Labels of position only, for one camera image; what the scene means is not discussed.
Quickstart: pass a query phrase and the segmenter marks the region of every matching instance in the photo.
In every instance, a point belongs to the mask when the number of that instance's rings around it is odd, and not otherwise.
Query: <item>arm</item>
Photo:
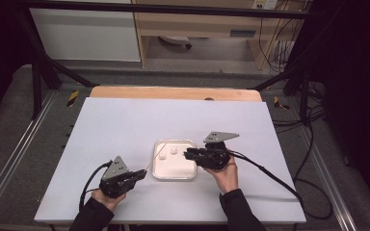
[[[101,190],[92,192],[92,197],[79,212],[69,231],[100,231],[114,217],[113,211],[125,198],[125,194],[113,199],[103,194]]]
[[[224,193],[220,195],[220,201],[227,216],[229,231],[266,230],[251,212],[248,201],[239,189],[234,157],[230,157],[224,169],[219,171],[206,169],[206,171],[213,175],[219,189]]]

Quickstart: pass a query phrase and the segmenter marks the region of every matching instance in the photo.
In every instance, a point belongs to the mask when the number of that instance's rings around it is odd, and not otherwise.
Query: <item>hand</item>
[[[117,205],[126,197],[126,193],[116,199],[105,195],[101,190],[92,191],[92,198],[103,204],[111,212],[116,210]]]
[[[230,160],[227,165],[221,170],[206,169],[207,172],[211,173],[218,184],[219,189],[223,193],[228,193],[239,189],[237,166],[235,158],[230,156]]]

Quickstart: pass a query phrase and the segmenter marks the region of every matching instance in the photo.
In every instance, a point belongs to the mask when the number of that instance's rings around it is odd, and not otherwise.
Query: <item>black sleeve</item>
[[[227,216],[229,231],[264,231],[266,228],[251,212],[242,190],[234,190],[219,197]]]
[[[69,231],[101,231],[114,217],[103,204],[90,198],[79,212]]]

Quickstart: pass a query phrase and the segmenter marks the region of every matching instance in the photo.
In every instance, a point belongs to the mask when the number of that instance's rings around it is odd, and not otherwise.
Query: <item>gray floor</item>
[[[258,71],[254,68],[247,45],[239,39],[195,38],[193,48],[186,50],[180,46],[168,45],[154,38],[149,50],[148,66],[141,68],[135,64],[111,64],[113,68],[104,70],[104,64],[81,66],[78,62],[76,72],[83,77],[102,85],[142,85],[142,86],[178,86],[236,88],[253,87],[268,79],[270,69]],[[41,127],[25,152],[8,187],[0,197],[0,225],[8,224],[12,230],[50,230],[47,225],[33,220],[39,199],[44,195],[51,175],[62,155],[63,145],[67,143],[67,134],[72,132],[84,98],[90,89],[82,88],[63,76],[64,88],[56,92],[54,102]],[[288,104],[288,98],[281,95],[283,86],[280,82],[270,90],[262,92],[268,102],[272,119],[295,120],[292,110],[274,107],[274,94],[280,97],[282,104]],[[72,107],[66,102],[73,90],[80,90]],[[0,105],[0,171],[12,155],[17,142],[30,123],[32,114],[32,86],[30,69],[22,68],[14,75],[13,83]],[[356,169],[346,167],[343,156],[334,139],[327,121],[314,122],[314,137],[317,146],[340,190],[346,206],[354,219],[358,230],[370,230],[370,192]],[[298,169],[307,144],[300,129],[279,133],[278,139],[291,174]],[[300,175],[315,185],[322,187],[314,164],[309,160]],[[326,199],[306,185],[298,184],[298,192],[304,197],[305,208],[317,215],[328,212]],[[299,230],[341,230],[335,216],[327,220],[307,218],[306,224]],[[270,226],[269,230],[292,230],[292,226]]]

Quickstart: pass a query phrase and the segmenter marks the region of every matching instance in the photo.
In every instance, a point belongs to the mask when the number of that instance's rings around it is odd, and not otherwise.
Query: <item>white table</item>
[[[294,188],[267,106],[258,102],[175,99],[87,98],[35,216],[46,223],[72,223],[81,191],[93,171],[116,156],[130,170],[152,161],[161,139],[192,140],[204,147],[211,132],[240,134],[226,141]],[[300,203],[253,165],[236,160],[239,186],[263,223],[305,222]],[[93,178],[97,188],[104,171]],[[146,178],[119,204],[112,223],[222,223],[225,214],[213,177],[200,167],[190,182]]]

